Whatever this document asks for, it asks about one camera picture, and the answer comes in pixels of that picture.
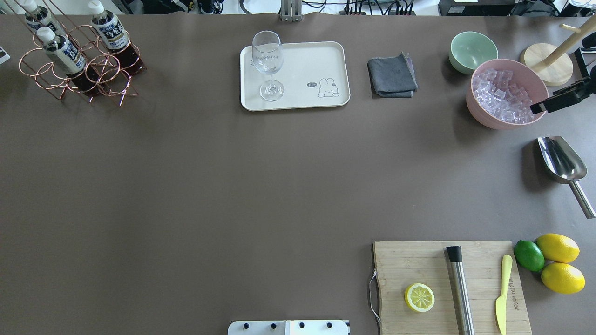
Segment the copper wire bottle basket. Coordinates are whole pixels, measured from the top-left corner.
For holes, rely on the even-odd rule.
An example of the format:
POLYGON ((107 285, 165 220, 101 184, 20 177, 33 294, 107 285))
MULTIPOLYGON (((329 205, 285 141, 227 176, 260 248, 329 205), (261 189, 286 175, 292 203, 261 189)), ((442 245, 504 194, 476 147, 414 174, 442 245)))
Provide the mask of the copper wire bottle basket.
POLYGON ((3 0, 1 11, 22 11, 35 48, 18 61, 21 74, 37 87, 62 100, 71 92, 92 101, 109 97, 121 106, 135 97, 134 76, 146 70, 119 17, 100 0, 88 4, 90 19, 75 25, 52 0, 3 0))

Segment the cream rabbit tray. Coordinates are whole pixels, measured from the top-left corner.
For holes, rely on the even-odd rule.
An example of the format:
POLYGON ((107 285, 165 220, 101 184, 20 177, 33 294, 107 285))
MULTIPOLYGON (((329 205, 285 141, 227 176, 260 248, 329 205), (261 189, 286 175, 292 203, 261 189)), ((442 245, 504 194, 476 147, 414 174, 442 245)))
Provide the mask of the cream rabbit tray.
POLYGON ((251 46, 240 53, 240 102, 251 112, 336 107, 351 98, 344 49, 335 41, 283 44, 284 64, 274 79, 285 87, 278 101, 266 101, 260 86, 267 76, 252 64, 251 46))

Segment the green lime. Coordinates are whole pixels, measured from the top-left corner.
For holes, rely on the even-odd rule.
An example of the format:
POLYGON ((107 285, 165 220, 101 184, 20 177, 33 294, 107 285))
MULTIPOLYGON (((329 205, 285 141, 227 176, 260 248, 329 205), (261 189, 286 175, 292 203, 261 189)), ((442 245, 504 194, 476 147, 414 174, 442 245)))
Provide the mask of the green lime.
POLYGON ((519 240, 514 248, 516 261, 523 268, 532 272, 541 272, 545 267, 545 257, 542 250, 532 241, 519 240))

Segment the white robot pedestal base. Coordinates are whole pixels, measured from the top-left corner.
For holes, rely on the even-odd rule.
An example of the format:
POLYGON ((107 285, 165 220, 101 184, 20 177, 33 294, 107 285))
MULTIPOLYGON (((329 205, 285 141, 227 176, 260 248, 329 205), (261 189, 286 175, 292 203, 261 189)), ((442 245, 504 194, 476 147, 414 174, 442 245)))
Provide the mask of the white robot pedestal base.
POLYGON ((349 335, 345 320, 261 320, 236 321, 228 327, 228 335, 349 335))

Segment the steel ice scoop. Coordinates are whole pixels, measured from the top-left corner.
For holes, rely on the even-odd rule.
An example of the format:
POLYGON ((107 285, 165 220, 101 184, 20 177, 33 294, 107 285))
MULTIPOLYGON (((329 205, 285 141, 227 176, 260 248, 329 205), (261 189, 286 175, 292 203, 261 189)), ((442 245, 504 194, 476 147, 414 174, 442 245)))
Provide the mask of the steel ice scoop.
POLYGON ((595 210, 579 181, 587 176, 587 166, 562 136, 536 138, 543 161, 554 179, 568 184, 587 219, 595 218, 595 210))

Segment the clear wine glass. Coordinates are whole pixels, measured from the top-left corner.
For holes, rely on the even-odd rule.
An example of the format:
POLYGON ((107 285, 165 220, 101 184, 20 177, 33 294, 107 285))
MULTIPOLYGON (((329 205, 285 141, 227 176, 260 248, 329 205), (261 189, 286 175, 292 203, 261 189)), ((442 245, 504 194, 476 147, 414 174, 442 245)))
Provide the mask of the clear wine glass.
POLYGON ((260 96, 266 101, 278 101, 284 94, 284 86, 273 78, 284 63, 283 45, 277 33, 258 32, 252 39, 252 63, 262 74, 270 78, 260 86, 260 96))

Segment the yellow plastic knife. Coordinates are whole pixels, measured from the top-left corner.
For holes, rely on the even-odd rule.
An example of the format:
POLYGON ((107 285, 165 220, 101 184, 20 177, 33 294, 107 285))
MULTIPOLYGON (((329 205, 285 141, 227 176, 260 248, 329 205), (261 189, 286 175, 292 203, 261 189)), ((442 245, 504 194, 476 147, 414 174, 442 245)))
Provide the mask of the yellow plastic knife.
POLYGON ((501 335, 507 334, 507 293, 512 266, 512 257, 510 255, 504 255, 501 261, 500 295, 498 295, 494 302, 495 318, 501 335))

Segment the steel muddler black tip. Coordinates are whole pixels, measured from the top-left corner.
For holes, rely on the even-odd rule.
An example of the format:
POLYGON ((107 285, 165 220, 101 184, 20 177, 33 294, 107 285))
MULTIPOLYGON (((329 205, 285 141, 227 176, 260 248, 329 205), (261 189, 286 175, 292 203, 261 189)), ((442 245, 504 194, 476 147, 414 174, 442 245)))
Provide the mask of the steel muddler black tip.
POLYGON ((448 246, 446 251, 454 275, 456 302, 459 310, 461 333, 462 335, 475 335, 470 299, 468 297, 467 282, 463 267, 461 246, 448 246))

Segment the green ceramic bowl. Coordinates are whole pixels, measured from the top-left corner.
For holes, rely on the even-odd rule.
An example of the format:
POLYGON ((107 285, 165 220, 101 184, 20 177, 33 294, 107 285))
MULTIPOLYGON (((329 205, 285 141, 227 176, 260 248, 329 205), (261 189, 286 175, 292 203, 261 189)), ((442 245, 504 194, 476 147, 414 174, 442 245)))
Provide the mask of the green ceramic bowl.
POLYGON ((450 44, 449 61, 462 74, 472 74, 482 63, 498 58, 498 49, 487 36, 473 31, 456 35, 450 44))

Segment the bamboo cutting board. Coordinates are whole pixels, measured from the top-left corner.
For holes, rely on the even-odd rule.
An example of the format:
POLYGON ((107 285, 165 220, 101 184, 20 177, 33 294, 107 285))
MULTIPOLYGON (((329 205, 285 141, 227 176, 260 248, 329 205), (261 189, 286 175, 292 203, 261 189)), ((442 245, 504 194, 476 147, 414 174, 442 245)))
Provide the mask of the bamboo cutting board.
POLYGON ((460 335, 455 276, 446 248, 460 246, 471 319, 477 335, 498 335, 494 302, 501 294, 501 263, 511 241, 376 241, 374 267, 382 335, 460 335), (428 285, 434 307, 416 312, 405 303, 411 284, 428 285))

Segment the yellow lemon near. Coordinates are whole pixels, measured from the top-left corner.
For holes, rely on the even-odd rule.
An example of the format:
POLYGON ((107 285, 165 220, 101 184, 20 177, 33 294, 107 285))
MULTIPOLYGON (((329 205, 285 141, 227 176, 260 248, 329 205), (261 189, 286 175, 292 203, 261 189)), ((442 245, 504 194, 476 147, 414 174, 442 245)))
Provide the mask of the yellow lemon near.
POLYGON ((566 263, 554 262, 545 266, 541 280, 547 288, 560 294, 575 294, 585 287, 582 271, 566 263))

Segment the tea bottle white cap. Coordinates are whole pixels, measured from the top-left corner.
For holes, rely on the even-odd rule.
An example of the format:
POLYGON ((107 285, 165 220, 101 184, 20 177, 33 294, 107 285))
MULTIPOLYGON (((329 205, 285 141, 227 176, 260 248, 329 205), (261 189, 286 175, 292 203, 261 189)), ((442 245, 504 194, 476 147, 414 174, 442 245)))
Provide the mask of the tea bottle white cap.
POLYGON ((139 74, 143 70, 143 61, 131 44, 128 32, 115 13, 104 8, 99 0, 88 3, 91 9, 91 25, 102 39, 106 49, 114 55, 121 69, 130 76, 139 74))

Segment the yellow lemon far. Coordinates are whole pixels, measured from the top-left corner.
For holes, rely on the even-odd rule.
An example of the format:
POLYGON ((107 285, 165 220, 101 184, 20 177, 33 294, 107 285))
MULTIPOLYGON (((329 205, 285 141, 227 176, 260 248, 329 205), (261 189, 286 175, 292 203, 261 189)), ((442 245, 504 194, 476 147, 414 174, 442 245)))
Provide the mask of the yellow lemon far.
POLYGON ((580 254, 580 248, 570 237, 562 234, 547 233, 535 240, 545 259, 560 263, 571 263, 580 254))

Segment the grey folded cloth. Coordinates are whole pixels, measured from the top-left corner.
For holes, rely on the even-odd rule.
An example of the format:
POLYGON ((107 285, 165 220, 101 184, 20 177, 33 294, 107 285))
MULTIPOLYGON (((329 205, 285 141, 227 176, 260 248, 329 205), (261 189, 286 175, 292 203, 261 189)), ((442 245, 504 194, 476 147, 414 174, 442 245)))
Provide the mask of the grey folded cloth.
POLYGON ((419 88, 413 62, 408 54, 368 60, 368 70, 375 93, 384 98, 412 98, 419 88))

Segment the pink bowl of ice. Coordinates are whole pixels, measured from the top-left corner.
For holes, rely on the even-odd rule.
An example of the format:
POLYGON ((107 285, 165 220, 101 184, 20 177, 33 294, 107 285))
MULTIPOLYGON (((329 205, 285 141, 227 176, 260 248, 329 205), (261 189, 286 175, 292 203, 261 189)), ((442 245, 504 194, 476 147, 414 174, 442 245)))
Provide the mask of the pink bowl of ice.
POLYGON ((533 70, 517 61, 494 59, 474 71, 466 102, 475 120, 486 127, 514 129, 545 115, 533 113, 530 106, 548 97, 547 87, 533 70))

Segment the aluminium frame post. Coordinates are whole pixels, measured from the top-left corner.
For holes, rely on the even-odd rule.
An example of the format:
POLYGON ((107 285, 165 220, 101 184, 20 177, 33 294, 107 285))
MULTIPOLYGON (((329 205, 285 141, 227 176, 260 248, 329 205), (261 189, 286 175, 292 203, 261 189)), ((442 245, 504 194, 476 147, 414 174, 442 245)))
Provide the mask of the aluminium frame post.
POLYGON ((279 15, 284 22, 302 21, 302 0, 281 0, 279 15))

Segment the yellow lemon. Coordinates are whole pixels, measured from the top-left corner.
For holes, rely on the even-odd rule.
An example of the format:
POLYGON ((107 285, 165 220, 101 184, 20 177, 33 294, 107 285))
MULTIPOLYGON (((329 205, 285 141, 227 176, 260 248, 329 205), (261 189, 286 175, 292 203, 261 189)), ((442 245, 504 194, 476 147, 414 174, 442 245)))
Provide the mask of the yellow lemon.
POLYGON ((547 233, 535 240, 545 259, 560 263, 571 263, 580 254, 580 248, 570 237, 562 234, 547 233))
POLYGON ((582 271, 566 263, 554 262, 545 266, 541 280, 547 288, 560 294, 575 294, 585 287, 582 271))

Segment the wooden cup tree stand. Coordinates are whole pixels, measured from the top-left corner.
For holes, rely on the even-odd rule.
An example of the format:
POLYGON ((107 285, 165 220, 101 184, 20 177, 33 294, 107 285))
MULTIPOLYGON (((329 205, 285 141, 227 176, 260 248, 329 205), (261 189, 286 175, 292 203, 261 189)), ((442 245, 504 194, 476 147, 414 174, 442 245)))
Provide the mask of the wooden cup tree stand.
POLYGON ((572 34, 557 47, 552 44, 533 44, 520 55, 520 61, 532 69, 548 87, 557 87, 567 83, 573 74, 573 63, 568 51, 573 45, 595 31, 596 17, 592 15, 583 25, 573 27, 561 23, 559 28, 572 34))

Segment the half lemon slice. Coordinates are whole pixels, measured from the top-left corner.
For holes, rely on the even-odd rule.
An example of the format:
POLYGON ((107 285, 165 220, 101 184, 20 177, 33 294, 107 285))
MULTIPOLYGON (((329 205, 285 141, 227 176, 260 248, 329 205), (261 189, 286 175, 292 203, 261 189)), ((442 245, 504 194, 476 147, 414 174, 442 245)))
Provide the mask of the half lemon slice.
POLYGON ((433 290, 426 284, 413 283, 405 289, 404 301, 416 312, 428 312, 435 304, 433 290))

